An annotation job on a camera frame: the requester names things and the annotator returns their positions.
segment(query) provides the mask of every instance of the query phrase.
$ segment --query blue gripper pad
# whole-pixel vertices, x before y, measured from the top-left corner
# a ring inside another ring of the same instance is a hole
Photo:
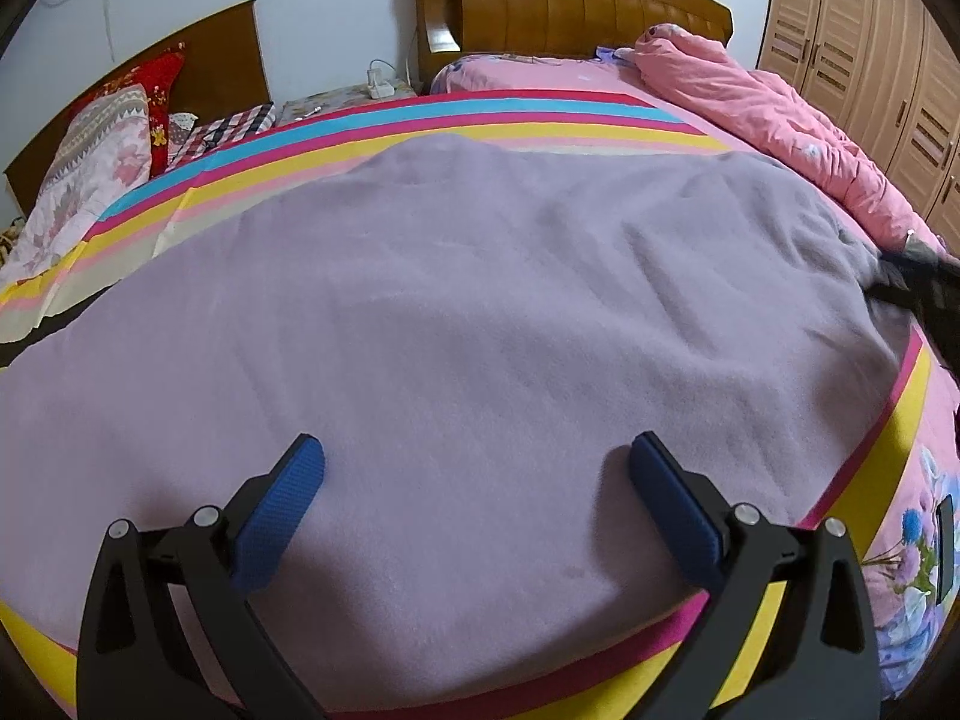
[[[306,437],[234,539],[230,582],[238,592],[247,595],[270,584],[280,557],[323,485],[325,468],[320,442]]]
[[[630,479],[683,577],[714,592],[724,583],[722,536],[683,483],[680,466],[664,456],[665,451],[655,437],[637,436],[630,448]]]

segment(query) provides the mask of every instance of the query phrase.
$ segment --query pink comforter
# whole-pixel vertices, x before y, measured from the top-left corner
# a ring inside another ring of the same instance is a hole
[[[944,251],[882,170],[779,76],[744,70],[719,42],[670,23],[640,36],[634,61],[653,92],[792,167],[846,208],[880,247],[899,250],[915,230]]]

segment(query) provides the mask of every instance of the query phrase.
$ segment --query red pillow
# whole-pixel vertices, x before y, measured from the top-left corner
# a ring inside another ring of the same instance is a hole
[[[90,101],[110,95],[134,84],[141,84],[147,93],[150,114],[150,177],[167,169],[167,141],[169,140],[170,87],[184,66],[184,54],[167,50],[156,59],[144,62],[125,74],[110,79],[94,92],[77,100],[70,108],[70,118],[86,108]]]

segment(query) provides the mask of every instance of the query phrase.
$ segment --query bedside table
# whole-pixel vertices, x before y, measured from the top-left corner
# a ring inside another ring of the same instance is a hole
[[[362,108],[367,105],[390,103],[392,100],[416,97],[416,92],[407,85],[406,81],[392,79],[390,84],[394,87],[394,93],[389,98],[383,98],[382,100],[371,98],[370,90],[364,83],[359,83],[356,86],[344,86],[343,89],[334,89],[331,92],[320,92],[318,95],[310,95],[308,98],[288,100],[283,105],[280,117],[277,117],[277,127],[283,127],[290,122],[302,122],[304,119],[313,116],[323,116],[323,114],[333,113],[334,111],[343,111],[347,108]]]

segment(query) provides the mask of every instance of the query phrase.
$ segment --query wardrobe door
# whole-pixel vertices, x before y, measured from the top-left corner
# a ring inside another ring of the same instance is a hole
[[[820,0],[770,0],[760,49],[761,70],[776,73],[794,89],[803,86]]]
[[[863,74],[845,129],[880,170],[890,167],[917,86],[923,14],[920,0],[874,0]]]
[[[944,239],[954,256],[960,254],[960,160],[954,160],[947,175],[947,183],[940,191],[926,223]]]
[[[960,62],[933,16],[923,16],[920,75],[899,146],[887,170],[914,210],[930,212],[960,129]]]
[[[874,0],[820,0],[810,69],[800,94],[843,127],[860,81]]]

